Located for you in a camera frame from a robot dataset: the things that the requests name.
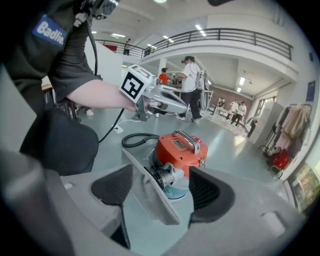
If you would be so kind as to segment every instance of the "cap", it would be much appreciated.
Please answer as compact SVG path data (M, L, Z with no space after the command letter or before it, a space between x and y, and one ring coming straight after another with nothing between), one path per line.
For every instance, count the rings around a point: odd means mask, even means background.
M185 63L185 61L195 62L195 57L193 57L193 56L186 56L183 60L181 60L181 63Z

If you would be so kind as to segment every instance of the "red bag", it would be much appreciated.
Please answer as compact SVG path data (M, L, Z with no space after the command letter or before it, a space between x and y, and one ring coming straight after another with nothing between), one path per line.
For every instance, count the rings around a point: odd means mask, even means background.
M272 157L273 164L280 170L284 170L290 163L291 156L286 149L283 149L279 154Z

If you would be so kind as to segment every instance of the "black cable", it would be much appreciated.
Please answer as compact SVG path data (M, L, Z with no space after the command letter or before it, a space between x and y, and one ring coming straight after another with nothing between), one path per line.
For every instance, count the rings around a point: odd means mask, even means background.
M97 47L96 47L96 42L94 39L94 36L92 35L91 32L91 26L90 23L88 21L86 21L86 30L88 32L89 38L90 38L90 42L92 44L92 48L93 48L93 52L94 52L94 75L96 76L98 73L98 54L97 54Z
M128 139L130 139L132 137L136 137L136 136L144 136L145 138L143 138L142 140L140 140L136 143L131 143L131 144L126 143L126 141ZM135 148L137 146L140 146L140 145L146 143L148 140L151 140L151 139L159 139L159 135L152 134L152 133L144 133L144 132L132 133L132 134L125 136L122 139L121 144L124 148Z
M111 129L106 133L106 135L104 135L103 138L99 140L99 143L103 142L104 139L109 135L109 133L111 133L111 131L115 128L115 126L117 125L117 123L118 123L120 117L122 116L122 113L124 112L124 110L125 110L124 108L121 109L120 114L119 114L118 117L116 118L113 126L112 126Z

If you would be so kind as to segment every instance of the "power outlet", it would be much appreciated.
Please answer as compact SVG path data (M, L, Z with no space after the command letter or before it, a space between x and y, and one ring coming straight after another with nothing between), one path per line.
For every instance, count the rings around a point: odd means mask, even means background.
M122 133L124 130L119 126L119 125L116 125L113 130L117 133L117 134L120 134Z

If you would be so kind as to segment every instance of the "white t-shirt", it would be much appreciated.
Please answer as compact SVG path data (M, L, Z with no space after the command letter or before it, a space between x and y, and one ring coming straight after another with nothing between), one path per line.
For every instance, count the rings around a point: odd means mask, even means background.
M231 108L230 108L231 112L236 112L239 108L238 103L236 103L235 101L232 101L230 105L231 105Z
M194 62L185 65L182 71L187 76L186 79L182 80L182 91L184 93L189 93L196 89L196 80L200 71L200 67Z
M244 116L247 112L247 107L246 105L240 105L237 111L237 114L239 114L240 116Z

